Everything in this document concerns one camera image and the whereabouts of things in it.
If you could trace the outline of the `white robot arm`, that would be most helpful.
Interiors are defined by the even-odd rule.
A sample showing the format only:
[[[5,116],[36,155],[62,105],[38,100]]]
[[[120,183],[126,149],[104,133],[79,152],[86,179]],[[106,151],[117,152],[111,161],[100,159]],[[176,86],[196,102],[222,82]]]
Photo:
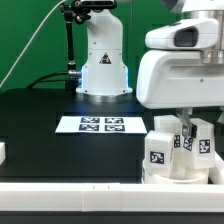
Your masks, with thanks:
[[[96,100],[129,91],[123,28],[106,9],[113,0],[81,0],[91,11],[88,59],[77,91]],[[224,107],[224,0],[161,0],[180,21],[148,32],[136,97],[149,109],[175,108],[186,137],[196,135],[195,107]]]

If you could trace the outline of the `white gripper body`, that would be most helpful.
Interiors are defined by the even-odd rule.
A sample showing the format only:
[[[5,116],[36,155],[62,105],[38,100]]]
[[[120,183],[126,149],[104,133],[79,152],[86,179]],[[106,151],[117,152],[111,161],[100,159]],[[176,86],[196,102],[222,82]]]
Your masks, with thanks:
[[[224,64],[202,61],[219,34],[215,19],[183,19],[148,32],[149,51],[138,71],[138,101],[150,109],[223,106]]]

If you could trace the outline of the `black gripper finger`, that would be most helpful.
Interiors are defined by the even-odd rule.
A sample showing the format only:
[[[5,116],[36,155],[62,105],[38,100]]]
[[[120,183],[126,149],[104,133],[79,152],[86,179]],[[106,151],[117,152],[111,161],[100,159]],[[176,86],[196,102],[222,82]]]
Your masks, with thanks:
[[[216,137],[224,136],[224,106],[221,107],[221,115],[214,125],[214,134]]]
[[[177,108],[176,114],[181,121],[182,124],[182,135],[185,138],[195,138],[197,135],[197,126],[194,125],[190,116],[192,115],[192,108]]]

